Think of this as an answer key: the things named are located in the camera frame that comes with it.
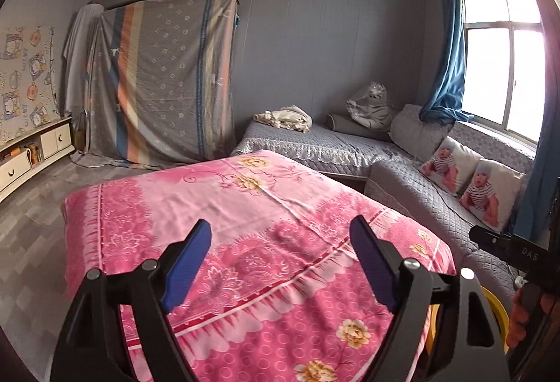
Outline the person's right hand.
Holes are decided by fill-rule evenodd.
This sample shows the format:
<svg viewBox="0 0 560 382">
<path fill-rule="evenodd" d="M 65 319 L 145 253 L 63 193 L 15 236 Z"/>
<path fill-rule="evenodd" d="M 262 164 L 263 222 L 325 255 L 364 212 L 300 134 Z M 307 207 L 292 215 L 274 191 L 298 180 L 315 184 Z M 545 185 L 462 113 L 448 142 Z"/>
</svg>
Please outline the person's right hand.
<svg viewBox="0 0 560 382">
<path fill-rule="evenodd" d="M 530 313 L 523 306 L 522 300 L 529 296 L 531 283 L 525 283 L 513 298 L 512 312 L 510 315 L 509 332 L 506 337 L 506 344 L 509 349 L 514 349 L 527 335 L 527 323 L 530 319 Z M 548 314 L 552 307 L 555 306 L 559 297 L 550 294 L 544 294 L 540 299 L 541 309 Z"/>
</svg>

